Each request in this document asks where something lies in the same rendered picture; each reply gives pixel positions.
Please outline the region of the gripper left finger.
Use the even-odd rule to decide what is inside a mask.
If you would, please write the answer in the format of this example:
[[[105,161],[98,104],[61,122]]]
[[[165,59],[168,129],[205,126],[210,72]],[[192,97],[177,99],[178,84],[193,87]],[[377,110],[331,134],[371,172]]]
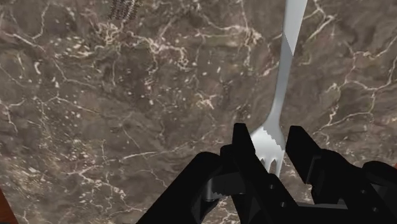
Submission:
[[[231,196],[240,224],[292,224],[298,205],[255,154],[247,127],[235,123],[219,154],[198,153],[136,224],[202,224]]]

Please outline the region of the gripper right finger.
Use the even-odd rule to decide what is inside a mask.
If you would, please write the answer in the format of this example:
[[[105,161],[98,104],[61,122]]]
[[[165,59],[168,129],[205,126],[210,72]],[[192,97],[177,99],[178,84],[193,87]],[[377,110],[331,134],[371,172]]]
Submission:
[[[314,203],[299,206],[307,224],[397,224],[397,168],[376,160],[357,167],[301,126],[290,127],[286,153],[312,187]]]

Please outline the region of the white plastic fork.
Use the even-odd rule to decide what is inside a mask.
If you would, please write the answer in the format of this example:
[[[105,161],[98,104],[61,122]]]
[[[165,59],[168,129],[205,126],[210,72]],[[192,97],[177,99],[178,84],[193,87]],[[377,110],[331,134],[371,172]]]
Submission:
[[[286,140],[281,130],[280,118],[289,81],[291,63],[308,0],[286,0],[281,35],[280,60],[272,106],[267,119],[251,133],[256,156],[267,171],[275,163],[274,174],[282,169]]]

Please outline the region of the patterned robot stand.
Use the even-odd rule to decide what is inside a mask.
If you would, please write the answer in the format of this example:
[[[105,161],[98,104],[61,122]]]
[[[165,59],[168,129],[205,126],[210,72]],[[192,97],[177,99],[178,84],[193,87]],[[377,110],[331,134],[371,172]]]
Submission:
[[[112,0],[110,20],[132,20],[136,18],[138,9],[143,5],[143,0]]]

